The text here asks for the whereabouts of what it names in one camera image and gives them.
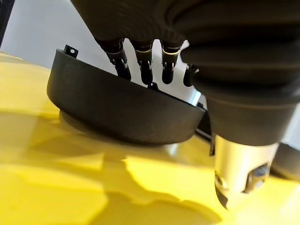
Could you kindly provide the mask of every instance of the white wall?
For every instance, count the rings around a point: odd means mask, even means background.
[[[15,0],[1,51],[51,68],[55,50],[63,49],[65,44],[79,50],[79,60],[116,75],[108,57],[69,0]],[[128,40],[125,41],[124,48],[132,81],[143,85],[135,52]],[[161,46],[158,40],[154,42],[153,53],[154,82],[157,82],[159,88],[196,104],[200,94],[193,87],[183,85],[186,65],[181,59],[174,72],[174,81],[166,85],[161,82]]]

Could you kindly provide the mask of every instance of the yellow object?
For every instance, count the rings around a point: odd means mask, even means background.
[[[50,102],[49,73],[0,53],[0,225],[300,225],[300,184],[271,177],[227,211],[208,143],[95,134]]]

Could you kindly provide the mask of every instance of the yellow surface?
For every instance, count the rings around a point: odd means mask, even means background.
[[[300,225],[300,185],[270,178],[243,208],[214,189],[209,145],[145,148],[60,113],[49,70],[0,53],[0,225]]]

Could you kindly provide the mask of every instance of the metal nozzle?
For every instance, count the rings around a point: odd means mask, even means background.
[[[249,146],[216,135],[215,188],[225,208],[239,207],[265,182],[277,148],[278,143]]]
[[[123,39],[112,40],[112,41],[99,41],[101,48],[105,51],[109,58],[109,61],[115,67],[119,77],[126,80],[131,80],[130,70],[127,64],[127,57],[123,48]]]
[[[142,82],[150,85],[153,81],[152,74],[152,44],[153,40],[147,42],[137,42],[131,40],[137,63],[140,66]]]
[[[162,80],[165,84],[170,84],[173,81],[174,69],[182,43],[174,45],[174,43],[161,41],[161,45],[163,64]]]

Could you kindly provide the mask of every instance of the black cover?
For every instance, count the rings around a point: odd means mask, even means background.
[[[0,0],[0,47],[15,0]]]
[[[133,143],[179,143],[194,134],[203,113],[196,107],[69,54],[56,51],[47,87],[62,111]]]

